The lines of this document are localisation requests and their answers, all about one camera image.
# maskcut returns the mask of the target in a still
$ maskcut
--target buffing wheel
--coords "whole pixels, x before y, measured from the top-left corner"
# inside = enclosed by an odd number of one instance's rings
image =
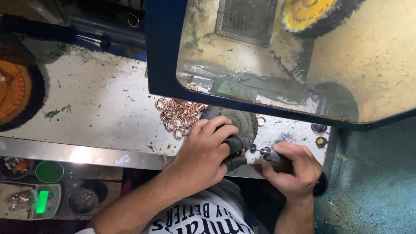
[[[45,82],[36,65],[0,60],[0,132],[21,126],[43,105]]]
[[[364,0],[286,0],[283,24],[302,38],[317,38],[343,24]]]
[[[239,130],[236,137],[254,139],[257,136],[258,122],[256,115],[250,112],[233,110],[223,107],[208,106],[201,115],[201,119],[213,119],[217,116],[225,116],[231,120],[232,125]]]

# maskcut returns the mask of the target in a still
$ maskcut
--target workbench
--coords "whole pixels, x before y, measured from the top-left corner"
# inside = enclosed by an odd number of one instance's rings
[[[59,42],[26,38],[23,44],[40,63],[47,97],[33,119],[0,133],[0,155],[154,170],[174,159],[184,139],[175,139],[160,119],[155,101],[161,97],[148,92],[146,62]],[[317,103],[307,105],[314,113]],[[306,145],[329,175],[335,129],[317,133],[307,122],[265,119],[255,140],[258,149],[276,140]],[[315,144],[320,136],[329,141],[322,148]],[[246,156],[249,164],[260,159],[258,152]],[[250,165],[229,175],[261,178]]]

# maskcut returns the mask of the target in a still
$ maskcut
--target green cup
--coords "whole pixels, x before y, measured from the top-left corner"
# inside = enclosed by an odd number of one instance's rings
[[[54,161],[43,161],[36,167],[36,177],[43,183],[53,184],[64,176],[64,167]]]

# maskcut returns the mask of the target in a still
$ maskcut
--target left hand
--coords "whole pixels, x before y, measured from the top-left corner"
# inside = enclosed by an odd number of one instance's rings
[[[230,153],[228,144],[222,142],[237,133],[238,128],[225,116],[196,121],[178,155],[161,174],[176,184],[184,197],[217,184],[227,174],[221,163]]]

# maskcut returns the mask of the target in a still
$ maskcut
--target white t-shirt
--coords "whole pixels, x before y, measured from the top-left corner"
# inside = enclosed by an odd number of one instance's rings
[[[254,234],[244,222],[240,188],[220,183],[184,198],[157,214],[143,234]],[[84,229],[76,234],[94,234]]]

